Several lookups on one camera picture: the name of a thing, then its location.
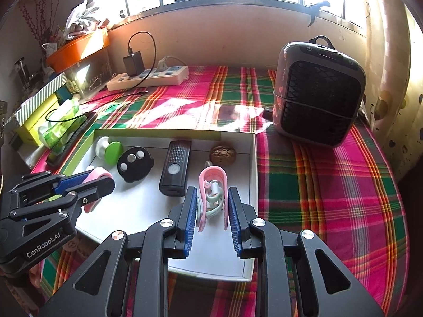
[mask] portable air cooler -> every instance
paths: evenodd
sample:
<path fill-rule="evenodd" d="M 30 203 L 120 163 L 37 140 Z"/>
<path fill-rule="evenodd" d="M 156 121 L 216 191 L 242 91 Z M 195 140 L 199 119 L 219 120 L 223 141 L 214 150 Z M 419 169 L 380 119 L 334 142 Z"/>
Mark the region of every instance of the portable air cooler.
<path fill-rule="evenodd" d="M 328 46 L 316 44 L 323 38 Z M 337 147 L 351 128 L 366 78 L 354 59 L 324 36 L 285 45 L 279 55 L 273 123 L 285 136 Z"/>

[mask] metal screw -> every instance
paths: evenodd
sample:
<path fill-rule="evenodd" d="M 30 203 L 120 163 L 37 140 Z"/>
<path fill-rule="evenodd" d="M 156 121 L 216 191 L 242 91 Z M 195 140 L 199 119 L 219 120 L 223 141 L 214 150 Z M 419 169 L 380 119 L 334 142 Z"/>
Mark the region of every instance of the metal screw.
<path fill-rule="evenodd" d="M 160 225 L 163 226 L 164 228 L 169 228 L 173 225 L 173 220 L 169 218 L 163 219 L 160 222 Z"/>
<path fill-rule="evenodd" d="M 314 232 L 311 230 L 303 230 L 301 235 L 308 240 L 311 240 L 314 237 Z"/>
<path fill-rule="evenodd" d="M 112 238 L 113 238 L 114 240 L 121 240 L 124 236 L 125 236 L 125 234 L 124 234 L 122 231 L 115 231 L 115 232 L 112 234 Z"/>
<path fill-rule="evenodd" d="M 255 226 L 263 226 L 264 224 L 266 224 L 266 221 L 264 219 L 261 219 L 261 218 L 256 218 L 256 219 L 253 219 L 252 223 Z"/>

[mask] black round object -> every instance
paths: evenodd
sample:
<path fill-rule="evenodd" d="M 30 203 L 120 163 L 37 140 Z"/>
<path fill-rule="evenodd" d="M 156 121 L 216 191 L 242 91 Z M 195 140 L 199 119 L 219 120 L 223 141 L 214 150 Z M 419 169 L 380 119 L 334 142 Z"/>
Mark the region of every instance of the black round object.
<path fill-rule="evenodd" d="M 125 182 L 133 183 L 145 178 L 154 166 L 154 159 L 143 147 L 133 147 L 118 160 L 119 175 Z"/>

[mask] pink loop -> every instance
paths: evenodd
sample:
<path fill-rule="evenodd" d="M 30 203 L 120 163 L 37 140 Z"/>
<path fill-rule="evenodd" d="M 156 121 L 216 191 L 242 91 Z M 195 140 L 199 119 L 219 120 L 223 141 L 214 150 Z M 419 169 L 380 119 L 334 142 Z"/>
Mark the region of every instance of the pink loop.
<path fill-rule="evenodd" d="M 90 172 L 90 174 L 86 177 L 83 183 L 90 182 L 92 180 L 97 180 L 98 178 L 101 178 L 102 176 L 107 176 L 108 178 L 111 178 L 111 179 L 113 178 L 113 176 L 106 169 L 104 169 L 103 167 L 97 167 L 93 169 L 92 172 Z M 98 200 L 92 203 L 86 204 L 84 206 L 85 213 L 90 213 L 94 209 L 97 203 L 98 203 Z"/>
<path fill-rule="evenodd" d="M 225 211 L 225 230 L 228 229 L 228 220 L 229 220 L 229 211 L 228 211 L 228 178 L 225 171 L 218 166 L 211 166 L 205 168 L 198 178 L 198 188 L 200 189 L 201 200 L 203 203 L 203 212 L 200 218 L 200 224 L 198 226 L 198 232 L 202 232 L 206 226 L 206 212 L 207 212 L 207 203 L 206 203 L 206 188 L 211 186 L 210 184 L 205 183 L 212 180 L 220 181 L 223 184 L 223 192 L 225 196 L 225 201 L 223 202 L 223 210 Z"/>

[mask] white box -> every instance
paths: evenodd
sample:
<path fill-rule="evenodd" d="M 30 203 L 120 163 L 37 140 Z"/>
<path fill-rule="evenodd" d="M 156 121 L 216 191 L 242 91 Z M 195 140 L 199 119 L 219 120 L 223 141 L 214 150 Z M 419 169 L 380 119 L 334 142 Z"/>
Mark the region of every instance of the white box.
<path fill-rule="evenodd" d="M 96 157 L 95 144 L 99 137 L 109 136 L 119 141 L 125 150 L 142 146 L 154 158 L 154 167 L 140 182 L 126 183 L 116 166 L 109 166 Z M 188 186 L 198 189 L 198 176 L 209 159 L 209 151 L 217 144 L 230 144 L 237 152 L 232 166 L 225 168 L 228 186 L 236 186 L 241 201 L 257 211 L 257 157 L 255 135 L 203 130 L 163 129 L 99 129 L 95 130 L 73 155 L 64 173 L 85 171 L 89 165 L 102 166 L 111 172 L 116 182 L 114 192 L 102 199 L 96 209 L 82 213 L 77 230 L 97 242 L 102 242 L 115 230 L 133 234 L 146 230 L 166 218 L 173 206 L 184 198 L 167 197 L 159 191 L 160 176 L 169 143 L 175 139 L 192 139 Z M 248 282 L 252 279 L 254 259 L 240 259 L 233 249 L 231 228 L 224 230 L 223 212 L 207 221 L 203 232 L 195 229 L 192 250 L 185 260 L 169 259 L 169 270 L 198 278 Z"/>

